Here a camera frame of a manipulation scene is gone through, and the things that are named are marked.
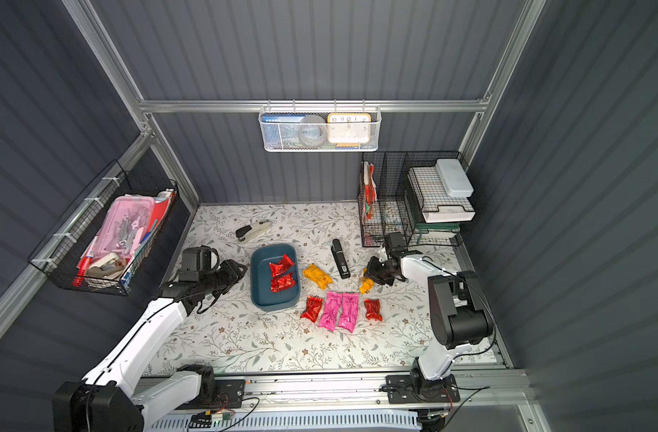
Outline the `pink tea bag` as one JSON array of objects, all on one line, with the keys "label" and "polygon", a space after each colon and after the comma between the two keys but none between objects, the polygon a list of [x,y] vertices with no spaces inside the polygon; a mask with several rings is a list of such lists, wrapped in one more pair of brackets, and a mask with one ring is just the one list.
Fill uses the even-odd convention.
[{"label": "pink tea bag", "polygon": [[359,317],[359,294],[344,293],[338,326],[352,333]]},{"label": "pink tea bag", "polygon": [[334,332],[336,327],[337,315],[343,302],[343,295],[341,293],[329,292],[327,293],[324,302],[323,314],[319,319],[319,328],[327,329]]}]

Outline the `yellow tea bag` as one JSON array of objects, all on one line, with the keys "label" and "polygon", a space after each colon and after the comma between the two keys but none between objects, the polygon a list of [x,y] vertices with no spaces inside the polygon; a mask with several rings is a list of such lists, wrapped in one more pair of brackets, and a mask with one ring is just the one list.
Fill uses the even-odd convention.
[{"label": "yellow tea bag", "polygon": [[329,284],[334,282],[334,279],[330,277],[325,271],[321,270],[315,264],[311,264],[303,271],[303,276],[314,282],[320,289],[325,290]]},{"label": "yellow tea bag", "polygon": [[369,277],[362,276],[359,279],[359,293],[361,295],[367,294],[374,287],[374,281]]}]

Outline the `red tea bag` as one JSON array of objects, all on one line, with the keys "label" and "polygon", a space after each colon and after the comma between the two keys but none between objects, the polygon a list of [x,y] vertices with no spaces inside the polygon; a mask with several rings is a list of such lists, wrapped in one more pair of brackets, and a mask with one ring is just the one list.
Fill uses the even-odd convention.
[{"label": "red tea bag", "polygon": [[323,298],[309,295],[305,302],[305,309],[301,313],[300,317],[302,319],[310,320],[312,323],[316,323],[319,319],[322,308]]},{"label": "red tea bag", "polygon": [[285,274],[294,266],[295,262],[289,255],[284,254],[278,262],[269,262],[269,270],[271,277],[275,278]]},{"label": "red tea bag", "polygon": [[378,299],[365,299],[364,306],[366,309],[366,319],[382,321],[383,317],[381,315],[381,303]]},{"label": "red tea bag", "polygon": [[293,288],[296,285],[296,279],[292,273],[281,275],[271,279],[270,291],[271,293],[280,293],[287,289]]}]

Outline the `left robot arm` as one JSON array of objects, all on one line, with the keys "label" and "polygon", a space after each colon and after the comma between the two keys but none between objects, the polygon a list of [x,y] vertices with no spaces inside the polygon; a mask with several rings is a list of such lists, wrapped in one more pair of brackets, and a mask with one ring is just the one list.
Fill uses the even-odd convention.
[{"label": "left robot arm", "polygon": [[183,365],[170,377],[137,392],[160,347],[186,318],[206,311],[240,283],[247,266],[220,259],[214,248],[187,248],[178,276],[161,285],[141,318],[115,348],[77,382],[66,382],[52,400],[57,431],[143,431],[170,412],[197,409],[198,423],[219,410],[242,405],[244,381],[218,383],[209,365]]}]

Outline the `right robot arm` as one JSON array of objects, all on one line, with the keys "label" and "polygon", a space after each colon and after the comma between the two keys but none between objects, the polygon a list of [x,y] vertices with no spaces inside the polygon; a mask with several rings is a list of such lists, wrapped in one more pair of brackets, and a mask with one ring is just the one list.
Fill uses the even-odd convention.
[{"label": "right robot arm", "polygon": [[496,326],[485,299],[473,290],[473,273],[453,273],[418,250],[410,250],[404,235],[386,235],[365,275],[378,285],[415,283],[428,294],[434,340],[415,360],[413,376],[420,382],[445,378],[457,360],[473,356],[473,347],[494,334]]}]

